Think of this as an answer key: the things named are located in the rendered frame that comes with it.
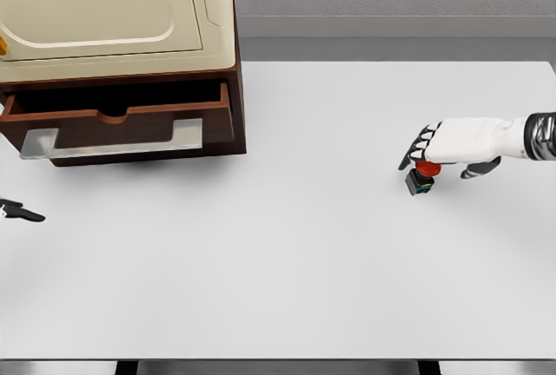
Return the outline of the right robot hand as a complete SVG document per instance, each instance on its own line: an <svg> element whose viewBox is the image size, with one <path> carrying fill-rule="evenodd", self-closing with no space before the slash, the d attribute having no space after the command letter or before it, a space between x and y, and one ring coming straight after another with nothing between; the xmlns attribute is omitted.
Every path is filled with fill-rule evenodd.
<svg viewBox="0 0 556 375"><path fill-rule="evenodd" d="M413 162L465 163L462 179L492 172L506 156L523 155L524 121L498 118L450 118L424 127L402 158L399 169Z"/></svg>

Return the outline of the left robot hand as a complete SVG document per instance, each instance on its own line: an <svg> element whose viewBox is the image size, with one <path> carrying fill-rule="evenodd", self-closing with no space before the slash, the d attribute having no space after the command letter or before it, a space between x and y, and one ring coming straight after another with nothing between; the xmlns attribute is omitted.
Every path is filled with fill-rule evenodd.
<svg viewBox="0 0 556 375"><path fill-rule="evenodd" d="M31 222L43 222L45 217L27 210L23 204L8 199L0 199L0 216L8 219L23 219Z"/></svg>

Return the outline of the red button black switch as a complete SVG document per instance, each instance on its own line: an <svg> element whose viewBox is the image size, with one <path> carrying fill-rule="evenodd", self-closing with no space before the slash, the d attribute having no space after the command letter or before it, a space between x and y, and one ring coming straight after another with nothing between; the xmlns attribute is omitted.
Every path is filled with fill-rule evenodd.
<svg viewBox="0 0 556 375"><path fill-rule="evenodd" d="M411 195L425 194L434 184L434 177L441 171L441 165L430 161L417 161L407 173L405 182Z"/></svg>

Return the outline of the brown drawer with silver handle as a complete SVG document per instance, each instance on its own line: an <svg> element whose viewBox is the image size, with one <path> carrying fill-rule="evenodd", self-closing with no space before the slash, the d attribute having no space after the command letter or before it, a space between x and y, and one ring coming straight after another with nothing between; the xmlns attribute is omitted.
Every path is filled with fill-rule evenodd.
<svg viewBox="0 0 556 375"><path fill-rule="evenodd" d="M173 123L202 120L202 148L178 157L228 154L235 139L221 80L155 82L9 93L0 133L16 148L28 131L57 128L58 148L169 141Z"/></svg>

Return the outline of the brown cabinet with beige top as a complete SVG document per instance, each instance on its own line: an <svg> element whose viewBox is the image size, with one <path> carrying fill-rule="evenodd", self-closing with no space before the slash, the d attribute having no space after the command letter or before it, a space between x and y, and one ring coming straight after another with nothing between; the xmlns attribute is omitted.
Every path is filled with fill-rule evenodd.
<svg viewBox="0 0 556 375"><path fill-rule="evenodd" d="M228 85L235 139L212 155L244 153L235 0L0 0L3 109L16 91L199 80ZM187 158L177 153L202 148L202 120L174 121L164 142L58 148L58 135L32 129L17 151L58 167Z"/></svg>

